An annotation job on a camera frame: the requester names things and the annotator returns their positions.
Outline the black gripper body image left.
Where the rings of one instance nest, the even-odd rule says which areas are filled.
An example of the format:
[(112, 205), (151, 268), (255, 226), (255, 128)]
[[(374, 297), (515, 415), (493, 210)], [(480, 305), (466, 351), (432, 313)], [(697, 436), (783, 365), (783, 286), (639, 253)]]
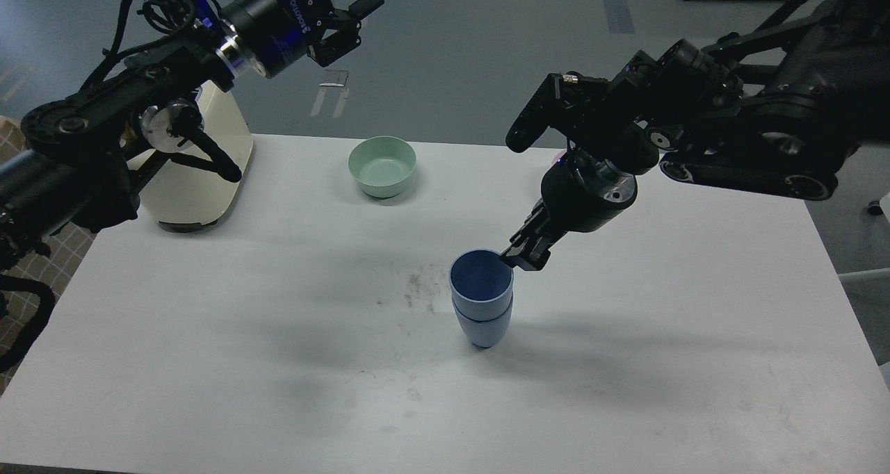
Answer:
[(271, 79), (308, 56), (328, 67), (362, 43), (362, 22), (332, 0), (234, 0), (233, 28), (251, 66)]

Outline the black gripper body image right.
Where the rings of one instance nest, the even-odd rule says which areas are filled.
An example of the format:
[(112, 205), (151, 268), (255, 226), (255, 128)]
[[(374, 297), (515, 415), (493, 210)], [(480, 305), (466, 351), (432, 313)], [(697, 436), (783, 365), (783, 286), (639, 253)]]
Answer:
[(636, 176), (581, 149), (568, 150), (565, 166), (544, 173), (540, 198), (518, 234), (548, 236), (554, 245), (566, 234), (598, 230), (636, 200)]

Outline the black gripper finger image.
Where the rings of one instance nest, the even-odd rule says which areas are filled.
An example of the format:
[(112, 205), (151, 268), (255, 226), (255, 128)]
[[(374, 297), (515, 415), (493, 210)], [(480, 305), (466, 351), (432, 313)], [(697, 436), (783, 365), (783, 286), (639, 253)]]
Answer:
[(350, 22), (362, 22), (372, 13), (381, 8), (385, 0), (355, 0), (346, 11), (346, 20)]

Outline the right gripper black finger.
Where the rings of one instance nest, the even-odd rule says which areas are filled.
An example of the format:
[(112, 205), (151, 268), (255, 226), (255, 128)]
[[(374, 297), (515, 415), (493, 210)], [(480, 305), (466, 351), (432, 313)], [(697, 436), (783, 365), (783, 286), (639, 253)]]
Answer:
[(544, 269), (552, 254), (553, 240), (548, 236), (515, 234), (499, 258), (509, 268), (537, 272)]

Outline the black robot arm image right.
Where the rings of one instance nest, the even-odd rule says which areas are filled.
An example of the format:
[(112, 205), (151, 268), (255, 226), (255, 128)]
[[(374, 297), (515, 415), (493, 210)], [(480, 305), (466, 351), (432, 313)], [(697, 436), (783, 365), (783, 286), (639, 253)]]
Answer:
[(500, 259), (540, 271), (568, 233), (603, 227), (657, 167), (688, 185), (830, 198), (860, 147), (888, 145), (888, 0), (787, 0), (752, 33), (643, 51), (612, 79), (550, 73), (505, 138), (567, 151)]

